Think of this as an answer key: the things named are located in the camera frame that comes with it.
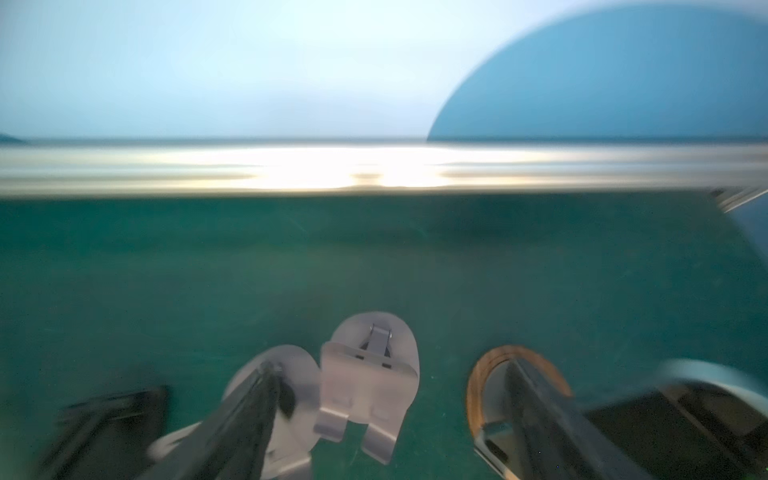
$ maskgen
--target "green mat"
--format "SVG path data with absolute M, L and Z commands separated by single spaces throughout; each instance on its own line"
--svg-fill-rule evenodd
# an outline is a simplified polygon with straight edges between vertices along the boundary
M 350 424 L 313 450 L 319 479 L 495 478 L 464 390 L 506 343 L 581 402 L 670 357 L 768 380 L 768 274 L 705 194 L 6 202 L 0 225 L 0 448 L 31 452 L 57 408 L 136 365 L 171 386 L 180 428 L 257 353 L 317 358 L 369 310 L 411 326 L 419 394 L 391 465 Z

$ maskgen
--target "wooden ring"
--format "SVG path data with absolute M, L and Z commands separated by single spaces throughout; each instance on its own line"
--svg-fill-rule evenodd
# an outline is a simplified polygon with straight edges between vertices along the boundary
M 535 366 L 539 372 L 544 374 L 552 385 L 564 396 L 573 396 L 571 387 L 565 381 L 563 375 L 549 360 L 538 353 L 518 345 L 504 345 L 490 350 L 483 355 L 475 364 L 472 373 L 467 382 L 467 420 L 469 421 L 469 431 L 472 438 L 480 433 L 485 420 L 482 415 L 482 393 L 485 388 L 485 382 L 499 364 L 513 358 L 523 358 Z

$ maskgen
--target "shiny metal bar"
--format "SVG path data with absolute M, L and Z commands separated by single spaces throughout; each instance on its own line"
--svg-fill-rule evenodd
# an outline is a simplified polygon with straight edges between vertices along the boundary
M 0 147 L 0 197 L 768 186 L 768 144 Z

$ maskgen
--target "brown curved rim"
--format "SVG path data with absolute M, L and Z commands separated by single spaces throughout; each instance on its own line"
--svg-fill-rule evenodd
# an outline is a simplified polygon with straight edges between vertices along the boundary
M 560 393 L 565 396 L 573 396 L 568 382 L 565 381 L 563 375 L 560 374 L 558 369 L 549 360 L 524 346 L 498 346 L 478 360 L 467 382 L 467 420 L 469 421 L 469 431 L 472 433 L 472 438 L 475 438 L 480 433 L 484 423 L 482 416 L 482 391 L 485 387 L 485 382 L 488 381 L 488 377 L 494 368 L 512 358 L 528 360 L 549 379 Z

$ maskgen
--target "green surface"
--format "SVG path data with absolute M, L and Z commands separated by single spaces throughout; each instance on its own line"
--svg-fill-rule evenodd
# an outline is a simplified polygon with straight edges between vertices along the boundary
M 31 451 L 57 408 L 133 365 L 170 384 L 179 428 L 257 353 L 317 357 L 368 310 L 411 326 L 419 394 L 390 466 L 350 424 L 313 450 L 319 479 L 495 478 L 464 390 L 506 343 L 582 401 L 670 357 L 768 379 L 768 274 L 705 194 L 8 202 L 0 225 L 0 448 Z

